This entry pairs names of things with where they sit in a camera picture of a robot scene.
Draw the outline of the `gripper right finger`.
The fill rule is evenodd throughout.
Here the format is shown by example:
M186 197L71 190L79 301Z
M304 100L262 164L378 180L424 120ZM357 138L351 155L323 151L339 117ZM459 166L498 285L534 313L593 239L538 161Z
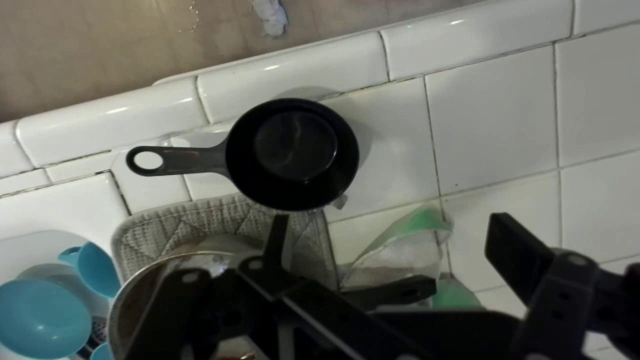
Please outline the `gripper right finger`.
M492 213L484 254L526 307L510 360L592 360L586 336L640 360L640 262L617 274L573 250L550 248L512 215Z

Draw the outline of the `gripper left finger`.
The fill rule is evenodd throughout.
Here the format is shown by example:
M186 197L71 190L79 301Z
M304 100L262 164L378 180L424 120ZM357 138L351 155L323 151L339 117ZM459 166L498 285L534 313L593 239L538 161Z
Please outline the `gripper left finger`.
M432 360L390 325L284 269L289 219L276 215L263 254L221 275L164 271L124 360L212 360L235 337L249 337L269 360Z

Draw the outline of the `green towel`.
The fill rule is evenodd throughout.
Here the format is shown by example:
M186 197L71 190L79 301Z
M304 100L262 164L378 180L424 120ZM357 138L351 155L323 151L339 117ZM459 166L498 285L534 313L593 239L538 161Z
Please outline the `green towel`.
M370 290L425 276L434 290L410 297L407 305L425 309L481 309L475 294L445 270L446 244L454 221L423 205L394 221L356 257L340 283L341 291Z

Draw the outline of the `black measuring cup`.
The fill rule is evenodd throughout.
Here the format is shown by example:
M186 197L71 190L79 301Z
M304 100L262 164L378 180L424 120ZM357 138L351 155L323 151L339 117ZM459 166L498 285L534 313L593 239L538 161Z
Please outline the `black measuring cup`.
M219 174L259 205L303 212L345 207L360 159L340 114L316 101L279 98L245 112L215 146L135 146L126 165L144 177Z

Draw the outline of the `small blue measuring cup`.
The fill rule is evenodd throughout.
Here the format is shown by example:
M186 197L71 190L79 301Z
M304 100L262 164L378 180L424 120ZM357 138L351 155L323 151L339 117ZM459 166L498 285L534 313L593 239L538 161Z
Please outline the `small blue measuring cup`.
M89 360L115 360L109 342L103 342L91 353Z

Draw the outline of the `medium blue measuring cup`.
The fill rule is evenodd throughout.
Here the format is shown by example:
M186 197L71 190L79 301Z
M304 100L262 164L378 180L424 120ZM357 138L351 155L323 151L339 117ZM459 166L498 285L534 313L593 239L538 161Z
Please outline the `medium blue measuring cup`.
M67 248L57 259L72 266L83 284L98 296L114 299L121 289L112 258L90 241Z

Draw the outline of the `large blue measuring cup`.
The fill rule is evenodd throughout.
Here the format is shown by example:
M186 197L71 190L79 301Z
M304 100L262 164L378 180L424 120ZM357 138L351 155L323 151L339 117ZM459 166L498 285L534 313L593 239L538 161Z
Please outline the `large blue measuring cup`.
M92 315L75 294L42 279L0 285L0 345L34 360L57 360L82 349Z

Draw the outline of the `grey quilted pot holder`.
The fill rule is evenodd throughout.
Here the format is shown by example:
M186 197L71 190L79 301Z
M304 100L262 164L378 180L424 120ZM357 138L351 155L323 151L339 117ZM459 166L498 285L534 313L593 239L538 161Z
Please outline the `grey quilted pot holder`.
M242 194L174 203L126 218L110 239L110 252L121 283L179 246L208 236L249 237L263 249L277 210ZM329 225L320 209L288 213L283 266L291 273L339 289L338 267Z

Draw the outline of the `white plate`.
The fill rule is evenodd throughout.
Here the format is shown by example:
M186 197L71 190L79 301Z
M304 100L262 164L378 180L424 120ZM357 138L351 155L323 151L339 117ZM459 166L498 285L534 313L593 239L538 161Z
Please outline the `white plate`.
M83 284L76 270L58 255L89 242L80 235L59 230L0 239L0 285L13 280L45 280L72 292L87 306L92 317L90 337L76 353L57 360L89 360L106 338L106 317L112 299L102 297ZM18 355L0 344L0 360L35 360Z

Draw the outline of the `crumpled white cloth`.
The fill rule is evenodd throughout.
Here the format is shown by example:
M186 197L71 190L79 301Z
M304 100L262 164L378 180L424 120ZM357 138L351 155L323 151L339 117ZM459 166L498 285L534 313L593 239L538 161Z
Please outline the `crumpled white cloth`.
M262 21L265 35L277 38L285 34L289 20L279 0L249 0L249 2Z

